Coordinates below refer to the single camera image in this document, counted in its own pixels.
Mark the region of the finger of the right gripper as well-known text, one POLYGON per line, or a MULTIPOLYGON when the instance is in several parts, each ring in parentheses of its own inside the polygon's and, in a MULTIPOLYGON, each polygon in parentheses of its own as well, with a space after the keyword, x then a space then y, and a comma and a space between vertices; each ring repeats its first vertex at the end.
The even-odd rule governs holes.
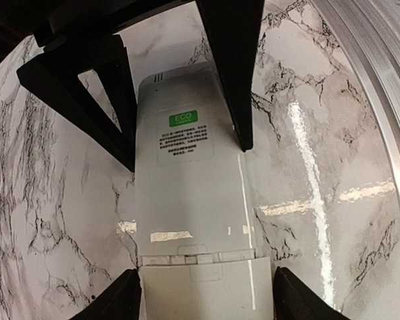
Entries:
POLYGON ((250 150, 251 86, 265 2, 211 0, 196 4, 240 148, 250 150))

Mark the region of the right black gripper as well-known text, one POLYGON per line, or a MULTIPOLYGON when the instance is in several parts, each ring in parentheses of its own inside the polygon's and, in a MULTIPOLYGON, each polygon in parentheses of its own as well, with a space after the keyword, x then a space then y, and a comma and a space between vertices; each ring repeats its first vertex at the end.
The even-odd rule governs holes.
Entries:
MULTIPOLYGON (((44 47, 81 33, 116 33, 186 1, 0 1, 0 63, 34 35, 44 47)), ((119 35, 66 43, 18 68, 19 82, 78 127, 128 170, 135 170, 137 101, 119 35), (93 70, 111 102, 114 124, 79 80, 93 70)))

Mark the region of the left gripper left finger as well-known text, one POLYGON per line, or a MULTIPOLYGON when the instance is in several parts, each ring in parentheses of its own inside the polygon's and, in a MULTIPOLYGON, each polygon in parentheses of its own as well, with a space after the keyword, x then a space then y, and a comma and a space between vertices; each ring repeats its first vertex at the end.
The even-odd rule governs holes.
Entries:
POLYGON ((71 320, 138 320, 141 293, 138 270, 127 269, 71 320))

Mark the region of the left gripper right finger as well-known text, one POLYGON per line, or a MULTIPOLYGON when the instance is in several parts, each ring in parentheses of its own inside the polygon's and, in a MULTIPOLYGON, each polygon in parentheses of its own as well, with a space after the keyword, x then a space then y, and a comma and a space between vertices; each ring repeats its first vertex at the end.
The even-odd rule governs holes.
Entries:
POLYGON ((276 268, 273 299, 276 319, 345 319, 286 267, 276 268))

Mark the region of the white remote control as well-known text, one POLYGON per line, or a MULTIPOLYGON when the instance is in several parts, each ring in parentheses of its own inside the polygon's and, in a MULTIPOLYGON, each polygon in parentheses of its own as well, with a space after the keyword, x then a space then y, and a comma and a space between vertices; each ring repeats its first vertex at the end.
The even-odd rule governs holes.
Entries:
POLYGON ((139 274, 265 257, 245 156, 210 63, 141 82, 134 185, 139 274))

